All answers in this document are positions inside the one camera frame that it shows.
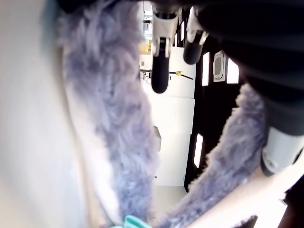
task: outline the black fabric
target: black fabric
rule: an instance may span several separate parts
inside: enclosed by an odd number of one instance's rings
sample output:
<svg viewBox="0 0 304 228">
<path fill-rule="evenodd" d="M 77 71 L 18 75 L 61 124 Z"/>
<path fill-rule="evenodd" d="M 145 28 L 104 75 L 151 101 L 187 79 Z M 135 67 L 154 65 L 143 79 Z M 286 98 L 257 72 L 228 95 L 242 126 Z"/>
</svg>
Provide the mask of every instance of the black fabric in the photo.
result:
<svg viewBox="0 0 304 228">
<path fill-rule="evenodd" d="M 199 21 L 262 95 L 268 123 L 304 135 L 304 8 L 291 3 L 209 5 Z"/>
</svg>

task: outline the white wall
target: white wall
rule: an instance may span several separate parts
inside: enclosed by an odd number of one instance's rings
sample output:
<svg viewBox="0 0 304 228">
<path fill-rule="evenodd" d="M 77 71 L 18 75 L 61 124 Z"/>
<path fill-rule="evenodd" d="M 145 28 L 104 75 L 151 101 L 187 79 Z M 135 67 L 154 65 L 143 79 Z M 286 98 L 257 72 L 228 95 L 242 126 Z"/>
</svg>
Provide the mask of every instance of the white wall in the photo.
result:
<svg viewBox="0 0 304 228">
<path fill-rule="evenodd" d="M 156 218 L 162 218 L 162 216 L 164 216 L 166 212 L 169 212 L 186 194 L 183 186 L 155 186 L 153 203 Z"/>
<path fill-rule="evenodd" d="M 0 227 L 86 227 L 55 0 L 0 1 Z"/>
<path fill-rule="evenodd" d="M 156 172 L 156 185 L 183 186 L 187 167 L 190 135 L 194 115 L 195 65 L 183 60 L 181 47 L 172 47 L 169 70 L 182 71 L 194 78 L 172 76 L 168 89 L 156 94 L 151 84 L 142 83 L 152 106 L 152 119 L 161 134 L 161 163 Z M 151 69 L 152 56 L 141 56 L 145 68 Z"/>
</svg>

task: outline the ceiling light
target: ceiling light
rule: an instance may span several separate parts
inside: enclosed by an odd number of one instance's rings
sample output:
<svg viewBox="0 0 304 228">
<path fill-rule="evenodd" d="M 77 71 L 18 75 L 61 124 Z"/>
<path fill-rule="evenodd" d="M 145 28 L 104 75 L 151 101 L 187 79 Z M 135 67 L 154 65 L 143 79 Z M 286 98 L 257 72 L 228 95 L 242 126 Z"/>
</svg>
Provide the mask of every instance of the ceiling light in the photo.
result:
<svg viewBox="0 0 304 228">
<path fill-rule="evenodd" d="M 237 84 L 239 76 L 238 65 L 235 64 L 231 59 L 228 60 L 228 69 L 227 69 L 227 84 Z"/>
<path fill-rule="evenodd" d="M 201 149 L 203 146 L 203 136 L 200 134 L 197 135 L 196 138 L 196 146 L 195 146 L 195 153 L 194 153 L 194 164 L 198 168 L 200 166 L 200 156 L 201 156 Z"/>
<path fill-rule="evenodd" d="M 185 22 L 183 21 L 181 24 L 181 41 L 184 40 L 184 33 L 185 33 Z"/>
<path fill-rule="evenodd" d="M 209 59 L 210 53 L 206 53 L 203 56 L 203 75 L 202 75 L 202 86 L 207 86 L 209 82 Z"/>
</svg>

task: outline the teal object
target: teal object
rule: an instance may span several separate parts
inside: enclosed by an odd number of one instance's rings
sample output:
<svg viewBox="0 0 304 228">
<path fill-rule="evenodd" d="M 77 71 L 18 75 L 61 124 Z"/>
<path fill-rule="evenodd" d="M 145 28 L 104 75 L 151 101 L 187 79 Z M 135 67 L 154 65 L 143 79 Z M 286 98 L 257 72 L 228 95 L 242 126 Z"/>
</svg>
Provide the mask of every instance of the teal object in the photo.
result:
<svg viewBox="0 0 304 228">
<path fill-rule="evenodd" d="M 152 227 L 135 216 L 127 215 L 124 219 L 123 226 L 115 226 L 111 228 L 152 228 Z"/>
</svg>

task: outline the fluorescent light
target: fluorescent light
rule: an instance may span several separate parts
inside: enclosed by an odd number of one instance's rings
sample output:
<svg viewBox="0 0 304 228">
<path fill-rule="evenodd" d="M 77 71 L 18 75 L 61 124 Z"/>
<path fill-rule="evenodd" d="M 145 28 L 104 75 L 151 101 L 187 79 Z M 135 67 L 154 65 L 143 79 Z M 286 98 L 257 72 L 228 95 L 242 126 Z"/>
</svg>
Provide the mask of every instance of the fluorescent light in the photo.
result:
<svg viewBox="0 0 304 228">
<path fill-rule="evenodd" d="M 254 228 L 277 228 L 286 211 L 287 204 L 275 200 L 265 205 L 264 211 L 258 215 Z"/>
<path fill-rule="evenodd" d="M 185 22 L 183 21 L 181 24 L 181 41 L 184 40 L 184 32 L 185 32 Z"/>
<path fill-rule="evenodd" d="M 201 136 L 200 134 L 198 134 L 196 137 L 194 164 L 197 168 L 200 166 L 200 155 L 201 155 L 201 148 L 203 146 L 203 139 L 204 139 L 204 137 Z"/>
<path fill-rule="evenodd" d="M 228 59 L 227 84 L 237 84 L 239 68 L 231 59 Z"/>
<path fill-rule="evenodd" d="M 202 86 L 207 86 L 209 82 L 209 60 L 210 60 L 210 53 L 206 53 L 203 56 L 203 76 L 202 76 Z"/>
</svg>

